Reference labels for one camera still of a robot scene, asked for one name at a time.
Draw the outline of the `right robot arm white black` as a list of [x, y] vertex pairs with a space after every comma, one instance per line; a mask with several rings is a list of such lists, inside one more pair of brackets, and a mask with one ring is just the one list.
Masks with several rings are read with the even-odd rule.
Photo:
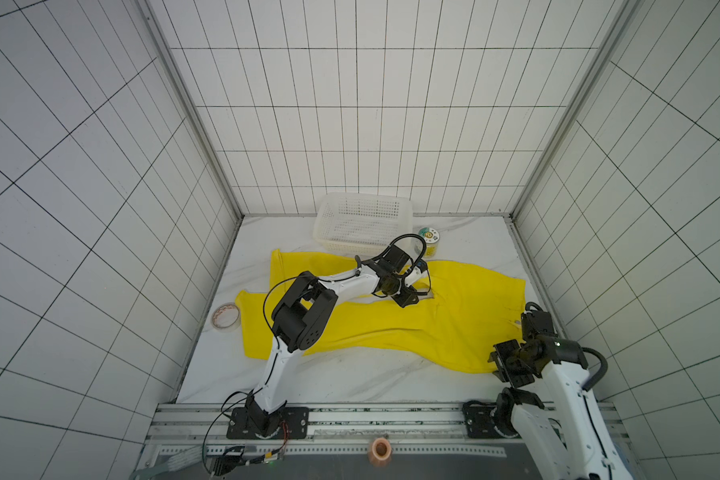
[[508, 386], [491, 413], [494, 429], [525, 443], [544, 479], [632, 479], [594, 396], [608, 370], [598, 351], [564, 339], [552, 316], [529, 302], [522, 340], [494, 346], [494, 374]]

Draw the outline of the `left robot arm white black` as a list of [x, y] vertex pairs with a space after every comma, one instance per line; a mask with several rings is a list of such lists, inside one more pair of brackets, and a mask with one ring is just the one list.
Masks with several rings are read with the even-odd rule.
[[426, 295], [414, 283], [429, 275], [425, 238], [413, 233], [396, 237], [378, 255], [346, 272], [319, 277], [309, 271], [288, 278], [290, 284], [271, 312], [263, 307], [273, 335], [261, 380], [239, 407], [224, 407], [230, 440], [304, 439], [310, 409], [290, 406], [281, 384], [296, 361], [323, 335], [334, 309], [364, 296], [391, 299], [405, 308]]

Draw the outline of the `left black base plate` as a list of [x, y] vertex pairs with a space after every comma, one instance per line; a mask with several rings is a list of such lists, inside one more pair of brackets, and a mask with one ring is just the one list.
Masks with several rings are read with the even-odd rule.
[[229, 440], [305, 439], [310, 410], [307, 407], [281, 407], [274, 413], [252, 407], [233, 408], [226, 438]]

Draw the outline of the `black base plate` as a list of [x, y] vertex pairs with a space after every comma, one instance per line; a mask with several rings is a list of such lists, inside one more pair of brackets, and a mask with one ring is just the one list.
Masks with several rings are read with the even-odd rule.
[[226, 438], [229, 440], [305, 439], [310, 410], [307, 407], [281, 407], [274, 413], [252, 407], [233, 408]]
[[495, 402], [470, 400], [462, 404], [467, 436], [471, 439], [515, 439], [519, 434], [509, 426], [496, 423]]

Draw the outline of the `brown tape roll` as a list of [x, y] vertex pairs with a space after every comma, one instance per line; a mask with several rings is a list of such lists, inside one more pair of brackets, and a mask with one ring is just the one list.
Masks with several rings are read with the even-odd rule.
[[368, 450], [369, 462], [375, 467], [384, 467], [391, 462], [392, 445], [387, 438], [373, 440]]

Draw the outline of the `small jar yellow label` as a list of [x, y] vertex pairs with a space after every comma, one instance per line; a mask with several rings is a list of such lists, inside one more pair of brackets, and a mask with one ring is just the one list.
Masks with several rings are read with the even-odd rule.
[[418, 231], [418, 235], [424, 239], [426, 244], [423, 257], [432, 258], [436, 254], [440, 242], [440, 233], [432, 227], [423, 227]]

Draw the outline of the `white plastic basket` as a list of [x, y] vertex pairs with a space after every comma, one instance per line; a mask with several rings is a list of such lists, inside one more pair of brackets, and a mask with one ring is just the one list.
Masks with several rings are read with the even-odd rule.
[[410, 200], [362, 193], [330, 193], [319, 207], [313, 239], [336, 255], [369, 258], [398, 236], [411, 233]]

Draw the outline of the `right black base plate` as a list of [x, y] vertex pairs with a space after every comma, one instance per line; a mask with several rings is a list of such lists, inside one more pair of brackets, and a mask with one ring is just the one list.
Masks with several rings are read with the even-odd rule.
[[462, 404], [467, 436], [471, 439], [515, 439], [519, 434], [509, 426], [496, 423], [495, 402], [470, 400]]

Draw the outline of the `clear tape roll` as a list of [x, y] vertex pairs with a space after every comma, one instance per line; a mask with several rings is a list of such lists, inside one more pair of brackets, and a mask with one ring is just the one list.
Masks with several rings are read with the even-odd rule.
[[210, 322], [217, 330], [233, 329], [240, 323], [240, 310], [235, 303], [222, 304], [213, 312]]

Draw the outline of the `aluminium mounting rail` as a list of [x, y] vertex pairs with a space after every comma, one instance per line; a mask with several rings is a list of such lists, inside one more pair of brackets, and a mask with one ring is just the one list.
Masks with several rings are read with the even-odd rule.
[[[313, 404], [305, 439], [229, 440], [228, 421], [220, 404], [161, 404], [149, 427], [134, 478], [149, 479], [189, 466], [208, 470], [211, 461], [229, 447], [242, 446], [256, 456], [281, 446], [276, 462], [294, 456], [355, 455], [368, 458], [374, 439], [384, 437], [392, 456], [459, 455], [506, 458], [511, 446], [526, 447], [521, 438], [471, 439], [467, 436], [463, 403]], [[599, 404], [611, 438], [632, 471], [641, 478], [630, 451], [630, 440], [615, 408]]]

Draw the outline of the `yellow trousers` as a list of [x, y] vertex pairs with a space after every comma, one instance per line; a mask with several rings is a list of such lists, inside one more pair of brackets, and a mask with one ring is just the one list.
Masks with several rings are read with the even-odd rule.
[[[241, 312], [245, 355], [268, 358], [273, 337], [264, 316], [286, 292], [290, 277], [304, 271], [318, 276], [342, 274], [355, 265], [349, 258], [327, 253], [273, 251], [273, 293], [242, 291], [235, 299]], [[494, 346], [522, 338], [525, 281], [454, 261], [433, 261], [429, 271], [429, 278], [416, 285], [430, 289], [431, 297], [404, 308], [392, 300], [339, 305], [309, 351], [352, 347], [400, 350], [458, 372], [494, 372], [496, 367], [489, 360]]]

